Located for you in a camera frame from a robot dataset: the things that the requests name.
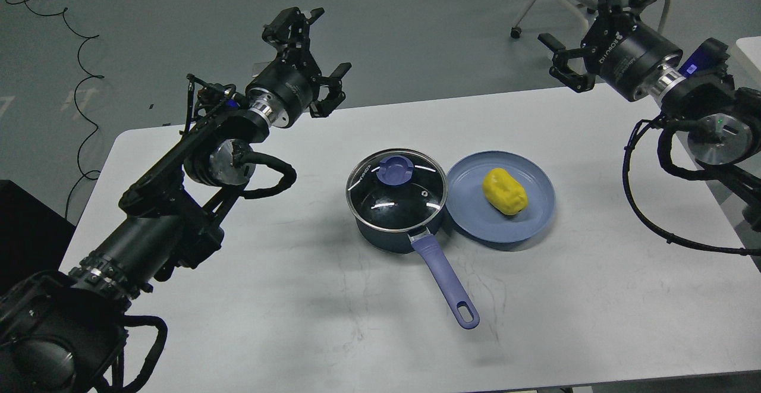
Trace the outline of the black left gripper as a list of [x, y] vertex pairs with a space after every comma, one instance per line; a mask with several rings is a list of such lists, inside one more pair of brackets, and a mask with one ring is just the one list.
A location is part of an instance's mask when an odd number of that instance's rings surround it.
[[[311, 10], [309, 16], [297, 7], [286, 8], [263, 27], [263, 41], [274, 47], [277, 55], [247, 85], [246, 96], [267, 106], [266, 116], [273, 127], [291, 127], [308, 106], [312, 118], [326, 118], [346, 98], [342, 79], [353, 65], [343, 62], [322, 76], [310, 51], [310, 26], [324, 13], [321, 7]], [[320, 100], [321, 87], [327, 89], [327, 95]]]

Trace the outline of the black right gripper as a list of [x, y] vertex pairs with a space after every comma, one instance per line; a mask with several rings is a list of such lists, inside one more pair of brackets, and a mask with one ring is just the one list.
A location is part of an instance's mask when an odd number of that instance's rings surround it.
[[[540, 33], [538, 41], [552, 52], [550, 76], [580, 94], [593, 89], [596, 75], [630, 102], [643, 98], [650, 74], [659, 65], [677, 65], [683, 56], [680, 47], [637, 18], [655, 1], [592, 0], [592, 27], [582, 47], [575, 49], [567, 49], [550, 33]], [[585, 59], [587, 73], [574, 71], [569, 65], [573, 59]]]

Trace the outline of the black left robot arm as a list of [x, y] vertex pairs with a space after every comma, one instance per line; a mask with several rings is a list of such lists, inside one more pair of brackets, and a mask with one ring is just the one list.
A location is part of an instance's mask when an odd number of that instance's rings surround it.
[[2, 296], [3, 392], [138, 392], [147, 384], [168, 325], [129, 315], [131, 302], [152, 292], [153, 279], [217, 252], [237, 200], [293, 186], [293, 166], [253, 144], [304, 112], [326, 118], [345, 100], [351, 64], [326, 75], [310, 51], [310, 27], [323, 13], [286, 8], [265, 25], [275, 59], [243, 92], [188, 74], [180, 140], [123, 193], [125, 220], [68, 273], [35, 273]]

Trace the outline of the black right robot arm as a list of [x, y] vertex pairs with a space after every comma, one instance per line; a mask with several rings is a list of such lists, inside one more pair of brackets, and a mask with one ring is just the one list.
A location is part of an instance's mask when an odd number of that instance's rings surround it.
[[630, 187], [631, 156], [647, 130], [657, 128], [661, 168], [686, 181], [717, 181], [745, 202], [744, 219], [759, 231], [759, 177], [739, 163], [759, 153], [759, 91], [734, 85], [728, 72], [728, 46], [705, 40], [690, 57], [641, 12], [656, 0], [597, 0], [580, 46], [568, 49], [549, 33], [538, 37], [554, 55], [551, 76], [578, 93], [601, 78], [626, 100], [652, 97], [660, 113], [641, 120], [624, 148], [622, 184], [639, 221], [656, 235], [688, 249], [758, 257], [759, 249], [702, 244], [656, 225], [636, 205]]

